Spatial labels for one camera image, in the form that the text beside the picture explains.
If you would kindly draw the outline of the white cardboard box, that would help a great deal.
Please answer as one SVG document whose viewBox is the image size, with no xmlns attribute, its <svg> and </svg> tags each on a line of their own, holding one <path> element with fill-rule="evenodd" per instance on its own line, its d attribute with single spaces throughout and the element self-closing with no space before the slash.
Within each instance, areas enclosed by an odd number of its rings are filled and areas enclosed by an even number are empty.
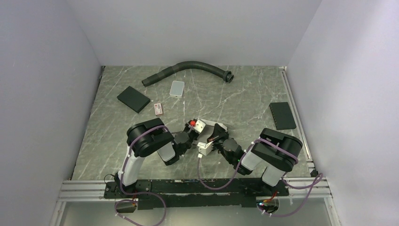
<svg viewBox="0 0 399 226">
<path fill-rule="evenodd" d="M 197 142 L 202 142 L 202 143 L 206 143 L 207 139 L 212 135 L 213 130 L 214 130 L 214 126 L 216 124 L 218 124 L 220 127 L 222 127 L 224 130 L 228 131 L 228 128 L 226 125 L 224 125 L 221 122 L 216 122 L 216 121 L 210 121 L 210 120 L 206 120 L 203 118 L 198 118 L 198 120 L 203 121 L 206 125 L 203 129 L 203 131 L 199 134 Z"/>
</svg>

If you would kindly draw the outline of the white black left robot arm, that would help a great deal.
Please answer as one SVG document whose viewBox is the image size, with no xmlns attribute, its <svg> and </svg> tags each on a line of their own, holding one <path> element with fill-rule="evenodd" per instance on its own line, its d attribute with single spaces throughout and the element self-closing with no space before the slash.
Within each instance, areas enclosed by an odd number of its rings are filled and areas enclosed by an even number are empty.
<svg viewBox="0 0 399 226">
<path fill-rule="evenodd" d="M 161 118 L 144 121 L 127 130 L 127 154 L 122 168 L 115 175 L 117 192 L 124 198 L 134 194 L 138 174 L 146 157 L 157 152 L 165 165 L 171 165 L 185 155 L 205 128 L 200 119 L 193 119 L 185 128 L 172 133 Z"/>
</svg>

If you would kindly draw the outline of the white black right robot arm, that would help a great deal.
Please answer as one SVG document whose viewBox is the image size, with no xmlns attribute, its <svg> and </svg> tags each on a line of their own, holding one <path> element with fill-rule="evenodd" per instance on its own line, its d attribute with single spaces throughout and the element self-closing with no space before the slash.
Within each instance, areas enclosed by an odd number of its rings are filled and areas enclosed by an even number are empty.
<svg viewBox="0 0 399 226">
<path fill-rule="evenodd" d="M 277 190 L 280 179 L 298 163 L 298 155 L 303 147 L 303 143 L 294 136 L 264 128 L 259 138 L 245 150 L 218 124 L 214 126 L 207 142 L 241 175 L 251 174 L 260 163 L 265 162 L 259 183 L 264 195 L 271 195 Z"/>
</svg>

